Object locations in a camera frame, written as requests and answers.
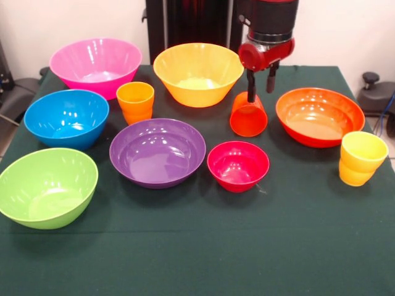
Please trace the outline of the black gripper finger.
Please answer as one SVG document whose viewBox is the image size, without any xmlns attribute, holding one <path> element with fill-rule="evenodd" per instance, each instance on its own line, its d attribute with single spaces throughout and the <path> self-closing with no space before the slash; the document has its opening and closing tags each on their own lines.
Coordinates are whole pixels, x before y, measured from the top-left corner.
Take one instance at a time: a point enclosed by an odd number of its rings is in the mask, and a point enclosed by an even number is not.
<svg viewBox="0 0 395 296">
<path fill-rule="evenodd" d="M 275 88 L 275 79 L 276 79 L 276 73 L 278 68 L 279 68 L 279 61 L 276 61 L 270 65 L 270 70 L 267 77 L 267 85 L 266 85 L 266 92 L 269 94 L 272 93 Z"/>
<path fill-rule="evenodd" d="M 255 102 L 256 99 L 256 80 L 253 70 L 247 69 L 247 101 Z"/>
</svg>

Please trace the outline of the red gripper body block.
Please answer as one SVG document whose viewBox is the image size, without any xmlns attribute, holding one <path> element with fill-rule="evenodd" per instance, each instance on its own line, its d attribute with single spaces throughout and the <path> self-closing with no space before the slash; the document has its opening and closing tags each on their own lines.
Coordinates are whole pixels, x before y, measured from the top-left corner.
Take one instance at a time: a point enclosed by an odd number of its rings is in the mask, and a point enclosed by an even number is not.
<svg viewBox="0 0 395 296">
<path fill-rule="evenodd" d="M 285 43 L 274 45 L 262 45 L 248 41 L 239 47 L 238 55 L 245 69 L 258 72 L 290 56 L 294 47 L 294 38 Z"/>
</svg>

